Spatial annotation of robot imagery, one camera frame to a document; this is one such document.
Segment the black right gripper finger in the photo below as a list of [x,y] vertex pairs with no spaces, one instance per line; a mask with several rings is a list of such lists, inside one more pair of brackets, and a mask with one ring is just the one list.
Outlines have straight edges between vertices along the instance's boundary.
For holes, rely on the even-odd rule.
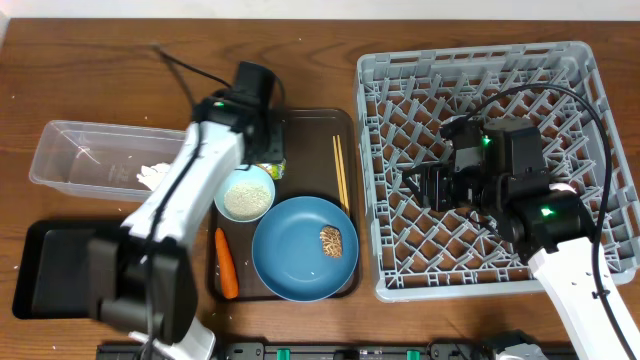
[[423,175],[402,174],[402,182],[409,188],[415,198],[415,202],[420,206],[426,205],[426,179]]
[[422,163],[419,165],[416,165],[410,169],[405,169],[402,172],[403,176],[413,176],[413,175],[420,175],[423,176],[425,173],[428,172],[429,168],[432,166],[431,162],[427,162],[427,163]]

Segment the green snack wrapper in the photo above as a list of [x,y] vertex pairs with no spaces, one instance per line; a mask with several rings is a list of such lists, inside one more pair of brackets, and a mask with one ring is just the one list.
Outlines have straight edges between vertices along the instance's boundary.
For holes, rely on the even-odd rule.
[[258,167],[269,174],[273,180],[280,180],[285,174],[286,160],[282,160],[279,163],[259,163]]

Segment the pink cup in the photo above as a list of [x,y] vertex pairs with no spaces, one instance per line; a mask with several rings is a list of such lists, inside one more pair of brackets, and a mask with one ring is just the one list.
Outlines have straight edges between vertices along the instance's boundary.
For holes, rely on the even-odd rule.
[[571,192],[573,194],[577,193],[577,191],[571,185],[569,185],[567,183],[551,183],[549,185],[549,189],[551,191]]

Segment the white tissue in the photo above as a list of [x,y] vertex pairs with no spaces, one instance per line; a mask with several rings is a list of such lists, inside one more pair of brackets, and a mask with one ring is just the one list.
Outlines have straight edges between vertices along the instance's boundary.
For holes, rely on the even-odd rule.
[[171,165],[168,163],[158,163],[152,166],[143,165],[136,178],[139,183],[150,191],[154,191],[163,181],[170,168]]

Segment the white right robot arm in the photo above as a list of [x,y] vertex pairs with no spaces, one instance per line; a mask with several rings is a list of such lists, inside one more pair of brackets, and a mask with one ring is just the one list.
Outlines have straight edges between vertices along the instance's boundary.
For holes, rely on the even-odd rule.
[[636,359],[639,329],[612,280],[590,211],[555,183],[539,129],[526,118],[483,124],[456,118],[440,129],[454,158],[402,173],[418,203],[492,217],[558,312],[581,359]]

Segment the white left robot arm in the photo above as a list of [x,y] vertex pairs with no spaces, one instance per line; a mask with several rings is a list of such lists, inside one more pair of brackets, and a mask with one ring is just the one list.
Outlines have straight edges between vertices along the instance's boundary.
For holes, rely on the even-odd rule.
[[136,358],[211,357],[215,336],[196,317],[193,243],[234,170],[282,160],[271,105],[281,86],[271,70],[239,63],[231,84],[193,103],[185,141],[157,188],[117,232],[89,241],[89,315],[142,333]]

